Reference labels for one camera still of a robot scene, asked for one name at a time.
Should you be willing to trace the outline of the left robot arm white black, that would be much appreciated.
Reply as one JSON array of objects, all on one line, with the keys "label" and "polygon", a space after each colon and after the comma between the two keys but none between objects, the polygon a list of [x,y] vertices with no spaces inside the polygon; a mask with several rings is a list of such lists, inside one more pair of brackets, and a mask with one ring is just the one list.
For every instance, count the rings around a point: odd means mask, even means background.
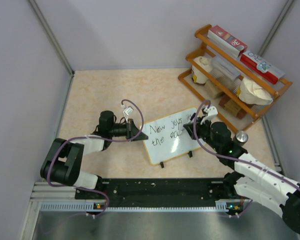
[{"label": "left robot arm white black", "polygon": [[140,131],[131,118],[116,122],[117,117],[110,110],[100,113],[99,124],[92,134],[74,137],[70,140],[56,138],[45,157],[40,169],[40,176],[50,183],[63,186],[86,188],[92,198],[99,198],[104,191],[99,176],[81,170],[83,156],[102,152],[109,148],[113,138],[125,137],[129,141],[145,141],[149,137]]}]

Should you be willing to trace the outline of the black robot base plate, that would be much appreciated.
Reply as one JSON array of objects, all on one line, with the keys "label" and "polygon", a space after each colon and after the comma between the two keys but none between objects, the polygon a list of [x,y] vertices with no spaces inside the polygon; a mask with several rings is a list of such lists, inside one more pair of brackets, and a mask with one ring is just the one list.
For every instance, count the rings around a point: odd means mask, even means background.
[{"label": "black robot base plate", "polygon": [[218,200],[240,200],[222,178],[104,178],[96,189],[109,206],[173,208],[214,207]]}]

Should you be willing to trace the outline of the white board yellow frame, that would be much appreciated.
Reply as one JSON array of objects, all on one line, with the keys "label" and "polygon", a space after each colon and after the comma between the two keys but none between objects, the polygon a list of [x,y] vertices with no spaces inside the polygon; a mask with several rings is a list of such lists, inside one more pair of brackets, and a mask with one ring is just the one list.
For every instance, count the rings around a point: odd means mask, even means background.
[{"label": "white board yellow frame", "polygon": [[158,165],[173,158],[201,148],[196,140],[191,139],[186,130],[178,135],[183,125],[197,111],[190,107],[182,111],[144,123],[142,132],[148,135],[144,146],[152,165]]}]

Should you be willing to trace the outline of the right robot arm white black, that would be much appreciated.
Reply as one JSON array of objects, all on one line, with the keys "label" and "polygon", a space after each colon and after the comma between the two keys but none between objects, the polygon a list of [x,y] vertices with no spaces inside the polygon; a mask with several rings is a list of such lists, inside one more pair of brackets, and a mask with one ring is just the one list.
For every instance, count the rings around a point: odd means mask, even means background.
[{"label": "right robot arm white black", "polygon": [[257,160],[245,148],[232,140],[225,123],[211,122],[193,115],[193,121],[184,124],[191,139],[203,140],[213,150],[210,154],[233,170],[231,179],[223,185],[229,198],[237,195],[268,208],[300,235],[300,182],[292,180]]}]

